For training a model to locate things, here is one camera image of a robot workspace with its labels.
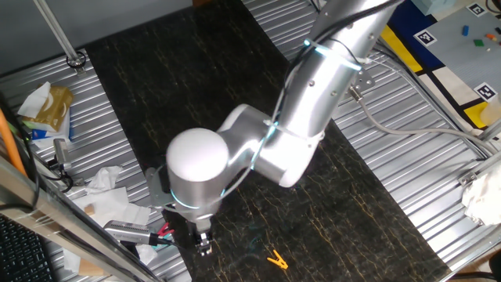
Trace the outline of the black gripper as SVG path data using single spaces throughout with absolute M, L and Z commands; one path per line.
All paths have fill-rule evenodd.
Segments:
M 210 219 L 202 219 L 195 222 L 187 222 L 193 245 L 200 256 L 212 254 L 212 224 Z

